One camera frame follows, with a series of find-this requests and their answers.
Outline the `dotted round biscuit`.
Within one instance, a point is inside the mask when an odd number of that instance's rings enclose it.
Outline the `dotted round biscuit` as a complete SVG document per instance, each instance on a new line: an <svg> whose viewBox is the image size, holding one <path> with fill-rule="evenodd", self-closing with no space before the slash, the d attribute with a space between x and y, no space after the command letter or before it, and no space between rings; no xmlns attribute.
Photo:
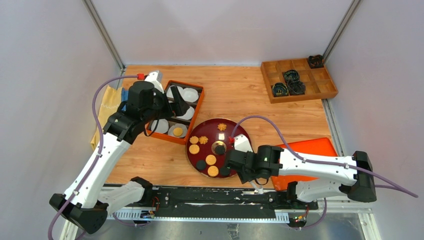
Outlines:
<svg viewBox="0 0 424 240"><path fill-rule="evenodd" d="M214 178L214 177L216 177L216 176L218 176L219 175L219 168L218 167L216 167L215 165L211 165L211 166L209 166L209 168L207 169L207 174L208 174L208 176L209 177L212 177L212 178Z"/></svg>
<svg viewBox="0 0 424 240"><path fill-rule="evenodd" d="M213 166L213 165L216 164L217 158L213 154L209 154L209 155L206 156L205 162L206 162L207 165Z"/></svg>
<svg viewBox="0 0 424 240"><path fill-rule="evenodd" d="M184 133L184 130L183 130L181 127L176 127L176 128L174 128L174 129L173 129L173 131L172 131L172 134L173 134L175 137L180 137L180 136L182 136L182 135L183 135L183 133Z"/></svg>
<svg viewBox="0 0 424 240"><path fill-rule="evenodd" d="M191 144L188 150L190 154L196 155L200 152L200 147L197 144Z"/></svg>

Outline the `black chocolate cookie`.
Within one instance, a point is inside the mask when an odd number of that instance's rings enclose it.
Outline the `black chocolate cookie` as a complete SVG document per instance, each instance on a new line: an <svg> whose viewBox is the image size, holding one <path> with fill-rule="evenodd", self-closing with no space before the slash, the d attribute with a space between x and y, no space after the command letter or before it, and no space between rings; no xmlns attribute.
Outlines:
<svg viewBox="0 0 424 240"><path fill-rule="evenodd" d="M219 169L219 175L222 177L228 177L231 174L231 170L227 167L221 167Z"/></svg>
<svg viewBox="0 0 424 240"><path fill-rule="evenodd" d="M207 167L207 163L205 160L199 160L196 162L195 167L199 171L203 171Z"/></svg>
<svg viewBox="0 0 424 240"><path fill-rule="evenodd" d="M220 156L220 155L224 155L226 152L226 147L224 145L217 145L214 148L215 154Z"/></svg>

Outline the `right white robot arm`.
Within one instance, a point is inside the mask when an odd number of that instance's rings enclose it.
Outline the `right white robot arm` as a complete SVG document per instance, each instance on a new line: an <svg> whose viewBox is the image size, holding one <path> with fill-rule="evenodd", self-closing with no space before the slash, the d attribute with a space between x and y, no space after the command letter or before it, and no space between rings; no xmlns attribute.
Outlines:
<svg viewBox="0 0 424 240"><path fill-rule="evenodd" d="M279 176L308 176L313 180L294 180L287 184L285 201L292 209L314 200L347 196L352 201L377 200L374 178L357 170L356 164L369 170L369 158L363 151L353 156L331 157L290 152L287 148L261 145L257 152L229 150L224 165L237 172L242 183Z"/></svg>

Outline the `white paper cup middle-right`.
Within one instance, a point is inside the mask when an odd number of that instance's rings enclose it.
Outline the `white paper cup middle-right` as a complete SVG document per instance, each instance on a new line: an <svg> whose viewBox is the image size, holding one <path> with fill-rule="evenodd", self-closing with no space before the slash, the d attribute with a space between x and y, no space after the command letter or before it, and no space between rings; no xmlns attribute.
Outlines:
<svg viewBox="0 0 424 240"><path fill-rule="evenodd" d="M193 118L194 113L195 113L195 109L192 106L190 106L184 115L177 116L176 118L189 121Z"/></svg>

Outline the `white paper cup top-left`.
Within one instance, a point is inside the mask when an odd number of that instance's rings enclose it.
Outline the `white paper cup top-left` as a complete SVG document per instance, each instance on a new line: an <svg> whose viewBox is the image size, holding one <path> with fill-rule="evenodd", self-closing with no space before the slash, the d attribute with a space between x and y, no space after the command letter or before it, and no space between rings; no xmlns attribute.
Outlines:
<svg viewBox="0 0 424 240"><path fill-rule="evenodd" d="M173 89L177 89L179 96L183 97L183 94L182 94L183 88L181 86L171 85L166 91L166 96L168 98L175 99L175 96L173 94Z"/></svg>

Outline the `orange cookie box tray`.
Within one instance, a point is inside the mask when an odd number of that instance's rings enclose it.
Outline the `orange cookie box tray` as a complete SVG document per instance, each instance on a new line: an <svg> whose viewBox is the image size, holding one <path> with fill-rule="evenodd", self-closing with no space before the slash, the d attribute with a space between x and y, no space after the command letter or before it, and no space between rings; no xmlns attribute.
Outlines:
<svg viewBox="0 0 424 240"><path fill-rule="evenodd" d="M188 132L185 138L177 138L177 137L172 137L169 136L168 133L165 134L161 134L161 133L152 133L151 131L151 123L153 122L153 120L151 122L148 123L148 125L146 126L146 132L148 134L151 134L151 136L153 138L156 139L160 139L160 140L164 140L164 141L168 141L168 142L172 142L172 143L176 143L176 144L181 144L184 145L187 143L188 139L189 139L189 134L191 133L192 129L194 128L194 123L196 121L196 118L198 116L198 113L200 111L201 105L203 103L204 100L204 96L205 96L205 91L204 88L200 85L195 85L195 84L191 84L191 83L186 83L186 82L180 82L180 81L175 81L175 80L170 80L167 85L164 87L164 91L165 94L167 93L167 90L170 86L180 86L183 89L185 88L193 88L195 90L198 91L198 95L199 95L199 99L196 102L187 102L189 106L193 107L195 109L195 113L194 116L192 117L191 120L184 120L184 119L179 119L176 116L172 116L170 118L166 118L165 120L167 120L169 122L169 128L172 125L175 124L184 124L187 126L188 128ZM168 98L168 102L169 103L173 103L174 99L172 98Z"/></svg>

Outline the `white paper cup bottom-right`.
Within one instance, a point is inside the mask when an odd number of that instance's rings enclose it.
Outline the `white paper cup bottom-right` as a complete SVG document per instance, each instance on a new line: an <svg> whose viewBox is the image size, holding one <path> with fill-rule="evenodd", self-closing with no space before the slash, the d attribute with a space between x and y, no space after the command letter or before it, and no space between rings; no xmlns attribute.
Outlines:
<svg viewBox="0 0 424 240"><path fill-rule="evenodd" d="M185 124L176 123L169 128L167 133L171 137L183 139L188 133L188 127Z"/></svg>

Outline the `white paper cup bottom-left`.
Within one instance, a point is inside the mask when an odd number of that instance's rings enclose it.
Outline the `white paper cup bottom-left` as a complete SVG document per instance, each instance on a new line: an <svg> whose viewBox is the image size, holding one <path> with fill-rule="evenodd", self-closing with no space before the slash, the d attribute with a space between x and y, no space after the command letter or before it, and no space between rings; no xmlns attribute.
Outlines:
<svg viewBox="0 0 424 240"><path fill-rule="evenodd" d="M166 119L153 120L150 130L159 134L166 134L169 131L169 122Z"/></svg>

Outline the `flower butter cookie left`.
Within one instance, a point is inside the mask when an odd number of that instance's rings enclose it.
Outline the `flower butter cookie left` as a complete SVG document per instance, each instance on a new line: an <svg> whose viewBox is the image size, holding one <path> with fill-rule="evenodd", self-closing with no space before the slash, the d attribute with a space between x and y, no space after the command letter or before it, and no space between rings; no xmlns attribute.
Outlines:
<svg viewBox="0 0 424 240"><path fill-rule="evenodd" d="M208 143L208 141L209 141L209 139L208 139L206 136L201 136L201 137L198 139L198 142L199 142L199 144L201 144L201 145L205 145L205 144L207 144L207 143Z"/></svg>

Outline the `flower butter cookie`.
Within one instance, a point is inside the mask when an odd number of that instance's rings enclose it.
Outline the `flower butter cookie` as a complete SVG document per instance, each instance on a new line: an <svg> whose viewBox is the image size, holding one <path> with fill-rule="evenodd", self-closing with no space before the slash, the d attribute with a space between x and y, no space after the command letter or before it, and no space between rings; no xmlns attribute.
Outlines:
<svg viewBox="0 0 424 240"><path fill-rule="evenodd" d="M217 129L218 129L219 131L224 132L224 131L227 129L227 125L226 125L225 123L219 123L219 124L217 125Z"/></svg>
<svg viewBox="0 0 424 240"><path fill-rule="evenodd" d="M201 145L205 145L205 144L207 144L207 143L208 143L208 141L209 141L209 139L208 139L206 136L201 136L201 137L198 139L198 142L199 142L199 144L201 144Z"/></svg>

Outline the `flower butter cookie upper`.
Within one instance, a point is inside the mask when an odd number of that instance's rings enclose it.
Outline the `flower butter cookie upper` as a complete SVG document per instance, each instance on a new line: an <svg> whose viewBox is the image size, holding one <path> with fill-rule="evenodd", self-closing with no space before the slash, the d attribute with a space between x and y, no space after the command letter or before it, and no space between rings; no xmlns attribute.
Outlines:
<svg viewBox="0 0 424 240"><path fill-rule="evenodd" d="M219 131L224 132L224 131L227 129L227 125L226 125L225 123L219 123L219 124L217 125L217 129L218 129Z"/></svg>

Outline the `dark red round plate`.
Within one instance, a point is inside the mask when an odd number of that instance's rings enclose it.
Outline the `dark red round plate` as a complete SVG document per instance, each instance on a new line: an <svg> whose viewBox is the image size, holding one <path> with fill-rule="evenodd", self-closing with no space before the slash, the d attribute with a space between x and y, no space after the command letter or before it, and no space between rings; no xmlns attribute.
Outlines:
<svg viewBox="0 0 424 240"><path fill-rule="evenodd" d="M224 123L227 125L227 128L225 131L219 131L217 129L218 124ZM238 136L240 134L243 134L248 137L250 143L252 143L250 136L246 132L246 130L241 126L236 126L237 123L226 119L226 118L211 118L208 119L202 123L200 123L198 126L196 126L189 134L188 136L188 142L186 143L186 155L187 159L190 162L190 164L196 169L196 163L199 160L205 160L207 155L214 155L216 157L216 164L214 166L218 167L220 169L224 165L224 157L216 155L214 148L217 145L223 145L225 147L230 147L232 143L234 143L234 137ZM189 153L189 146L192 145L189 141L190 137L196 136L200 138L201 136L206 136L208 138L207 144L199 144L197 145L200 147L200 152L198 154L190 154ZM235 171L231 171L230 175L228 177L222 177L220 174L216 177L210 177L207 174L207 170L211 165L207 165L206 168L203 171L197 170L199 173L203 174L206 177L209 178L215 178L215 179L226 179L229 177L232 177L236 174Z"/></svg>

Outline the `yellow blue cloth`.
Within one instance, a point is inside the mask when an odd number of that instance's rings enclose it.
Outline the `yellow blue cloth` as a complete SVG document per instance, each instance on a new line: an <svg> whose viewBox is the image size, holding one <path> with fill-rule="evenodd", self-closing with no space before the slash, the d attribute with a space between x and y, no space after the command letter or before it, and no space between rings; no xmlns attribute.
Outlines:
<svg viewBox="0 0 424 240"><path fill-rule="evenodd" d="M113 87L107 86L105 89L97 114L97 119L100 123L101 129L105 126L109 116L117 111L123 100L124 92L125 89L123 87L115 89Z"/></svg>

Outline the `rolled dark patterned tie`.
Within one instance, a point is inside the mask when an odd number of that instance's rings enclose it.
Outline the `rolled dark patterned tie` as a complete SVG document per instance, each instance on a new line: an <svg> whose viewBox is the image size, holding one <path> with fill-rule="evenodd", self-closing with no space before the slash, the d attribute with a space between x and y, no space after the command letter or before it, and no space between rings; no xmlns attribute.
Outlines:
<svg viewBox="0 0 424 240"><path fill-rule="evenodd" d="M282 82L275 83L271 87L271 90L274 97L286 97L289 95L287 86Z"/></svg>
<svg viewBox="0 0 424 240"><path fill-rule="evenodd" d="M318 55L310 55L307 58L307 63L310 69L319 69L325 66L324 57L320 54Z"/></svg>
<svg viewBox="0 0 424 240"><path fill-rule="evenodd" d="M299 81L300 80L300 75L299 75L298 71L296 71L294 69L290 69L288 71L283 72L282 76L283 76L283 79L284 79L286 84L288 84L291 81Z"/></svg>
<svg viewBox="0 0 424 240"><path fill-rule="evenodd" d="M306 86L300 80L288 80L287 88L291 96L304 95L306 92Z"/></svg>

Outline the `wooden compartment organizer box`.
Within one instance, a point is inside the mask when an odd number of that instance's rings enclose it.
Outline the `wooden compartment organizer box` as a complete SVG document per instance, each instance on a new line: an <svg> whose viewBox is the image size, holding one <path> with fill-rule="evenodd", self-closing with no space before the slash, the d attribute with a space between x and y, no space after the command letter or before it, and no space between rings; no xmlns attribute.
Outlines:
<svg viewBox="0 0 424 240"><path fill-rule="evenodd" d="M307 58L264 61L260 70L272 104L331 99L339 93L327 68Z"/></svg>

